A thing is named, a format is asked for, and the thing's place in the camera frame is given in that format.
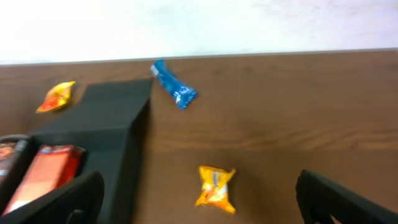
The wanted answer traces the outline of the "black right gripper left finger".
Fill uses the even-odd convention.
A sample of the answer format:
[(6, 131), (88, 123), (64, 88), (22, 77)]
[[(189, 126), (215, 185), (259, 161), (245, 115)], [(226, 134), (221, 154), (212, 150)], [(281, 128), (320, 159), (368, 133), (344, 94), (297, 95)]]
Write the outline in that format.
[(104, 179), (98, 172), (69, 183), (1, 217), (3, 224), (96, 223), (104, 199)]

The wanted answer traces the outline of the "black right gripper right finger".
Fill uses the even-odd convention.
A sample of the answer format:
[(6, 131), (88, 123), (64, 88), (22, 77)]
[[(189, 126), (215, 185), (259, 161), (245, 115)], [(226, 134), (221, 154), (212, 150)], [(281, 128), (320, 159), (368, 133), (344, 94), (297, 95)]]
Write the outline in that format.
[(295, 186), (305, 224), (397, 223), (397, 214), (312, 170), (302, 170)]

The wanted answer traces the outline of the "red cardboard carton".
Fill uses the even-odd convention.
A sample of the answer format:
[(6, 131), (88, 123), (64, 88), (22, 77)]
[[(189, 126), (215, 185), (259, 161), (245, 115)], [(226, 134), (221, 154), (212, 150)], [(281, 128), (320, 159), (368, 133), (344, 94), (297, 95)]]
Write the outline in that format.
[(3, 214), (61, 187), (75, 178), (86, 151), (78, 146), (40, 147)]

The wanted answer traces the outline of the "yellow orange snack packet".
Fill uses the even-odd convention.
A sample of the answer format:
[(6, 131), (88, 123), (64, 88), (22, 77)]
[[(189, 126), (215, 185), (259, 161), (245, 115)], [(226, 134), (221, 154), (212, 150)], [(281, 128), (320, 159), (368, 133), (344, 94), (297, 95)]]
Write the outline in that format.
[(195, 202), (195, 206), (211, 205), (235, 214), (236, 209), (229, 201), (228, 182), (236, 173), (235, 169), (227, 171), (210, 166), (200, 166), (201, 194)]

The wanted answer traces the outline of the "blue cookie pack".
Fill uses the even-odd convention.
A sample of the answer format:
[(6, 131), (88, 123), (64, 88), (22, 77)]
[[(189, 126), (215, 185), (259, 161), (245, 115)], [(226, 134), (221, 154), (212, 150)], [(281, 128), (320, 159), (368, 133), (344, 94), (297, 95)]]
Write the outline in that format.
[(197, 90), (181, 82), (164, 60), (155, 61), (150, 71), (174, 99), (179, 109), (184, 110), (197, 97)]

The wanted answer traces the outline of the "black open gift box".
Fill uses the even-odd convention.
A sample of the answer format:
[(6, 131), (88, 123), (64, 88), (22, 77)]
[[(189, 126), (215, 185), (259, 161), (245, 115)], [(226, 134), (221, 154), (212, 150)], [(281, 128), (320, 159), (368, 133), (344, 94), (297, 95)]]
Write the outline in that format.
[(91, 84), (76, 105), (39, 129), (3, 136), (1, 142), (15, 146), (1, 152), (1, 217), (40, 147), (73, 145), (86, 151), (75, 178), (98, 171), (104, 179), (96, 223), (129, 223), (141, 164), (133, 125), (151, 89), (150, 79)]

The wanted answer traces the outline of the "yellow red snack packet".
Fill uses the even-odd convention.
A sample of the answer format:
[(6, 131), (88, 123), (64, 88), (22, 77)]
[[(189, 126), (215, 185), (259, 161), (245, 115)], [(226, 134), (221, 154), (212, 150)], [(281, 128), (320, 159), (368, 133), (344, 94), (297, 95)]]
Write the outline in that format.
[(46, 94), (42, 104), (36, 109), (36, 113), (46, 113), (59, 110), (71, 102), (72, 88), (76, 81), (63, 82), (54, 86)]

